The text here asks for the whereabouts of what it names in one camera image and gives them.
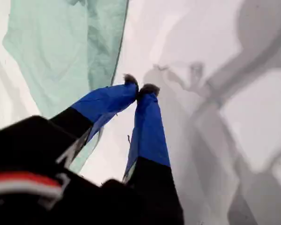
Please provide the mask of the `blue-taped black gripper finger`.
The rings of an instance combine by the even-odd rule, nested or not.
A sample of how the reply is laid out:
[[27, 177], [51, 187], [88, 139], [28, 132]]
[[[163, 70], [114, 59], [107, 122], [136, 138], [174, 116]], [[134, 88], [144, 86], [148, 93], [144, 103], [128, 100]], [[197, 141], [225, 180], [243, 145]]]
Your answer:
[[124, 83], [89, 92], [50, 119], [55, 133], [50, 143], [72, 144], [85, 137], [88, 143], [117, 113], [130, 106], [139, 92], [137, 80], [124, 75]]
[[135, 193], [138, 224], [182, 225], [183, 209], [170, 166], [159, 91], [153, 84], [145, 84], [139, 91], [123, 181]]

